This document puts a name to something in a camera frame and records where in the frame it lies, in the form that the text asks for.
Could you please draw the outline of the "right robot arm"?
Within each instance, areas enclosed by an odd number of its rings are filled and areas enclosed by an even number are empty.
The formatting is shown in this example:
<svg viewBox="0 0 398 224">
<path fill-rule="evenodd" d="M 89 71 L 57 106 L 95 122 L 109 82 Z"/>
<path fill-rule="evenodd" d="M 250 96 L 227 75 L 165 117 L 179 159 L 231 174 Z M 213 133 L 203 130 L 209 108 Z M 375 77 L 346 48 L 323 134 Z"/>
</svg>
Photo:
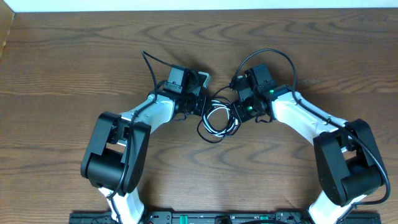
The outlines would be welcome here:
<svg viewBox="0 0 398 224">
<path fill-rule="evenodd" d="M 317 200 L 307 210 L 310 223 L 343 223 L 366 196 L 386 186 L 386 168 L 367 122 L 348 122 L 314 106 L 289 85 L 278 85 L 266 65 L 235 75 L 234 115 L 240 122 L 268 115 L 290 126 L 313 147 L 319 183 Z"/>
</svg>

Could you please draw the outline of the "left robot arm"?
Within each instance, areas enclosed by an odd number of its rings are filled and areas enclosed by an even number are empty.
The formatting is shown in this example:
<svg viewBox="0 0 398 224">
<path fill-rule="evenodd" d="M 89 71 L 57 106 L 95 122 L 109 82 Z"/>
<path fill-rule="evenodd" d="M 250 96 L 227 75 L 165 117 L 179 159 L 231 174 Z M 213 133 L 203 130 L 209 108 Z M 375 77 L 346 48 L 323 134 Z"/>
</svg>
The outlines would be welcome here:
<svg viewBox="0 0 398 224">
<path fill-rule="evenodd" d="M 137 185 L 150 135 L 176 114 L 201 116 L 210 80 L 209 73 L 174 65 L 146 101 L 120 114 L 106 111 L 98 116 L 80 173 L 106 197 L 116 223 L 139 223 L 144 213 Z"/>
</svg>

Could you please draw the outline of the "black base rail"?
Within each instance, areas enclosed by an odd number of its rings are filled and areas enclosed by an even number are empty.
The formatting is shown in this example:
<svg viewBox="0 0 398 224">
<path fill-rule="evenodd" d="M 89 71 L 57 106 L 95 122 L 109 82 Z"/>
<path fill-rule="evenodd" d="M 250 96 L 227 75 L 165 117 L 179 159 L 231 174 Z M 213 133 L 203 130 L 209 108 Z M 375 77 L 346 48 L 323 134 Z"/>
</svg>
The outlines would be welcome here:
<svg viewBox="0 0 398 224">
<path fill-rule="evenodd" d="M 275 213 L 177 213 L 155 211 L 143 214 L 139 224 L 220 224 L 220 223 L 310 223 L 308 215 L 302 212 L 281 211 Z M 69 224 L 111 224 L 111 212 L 71 213 Z"/>
</svg>

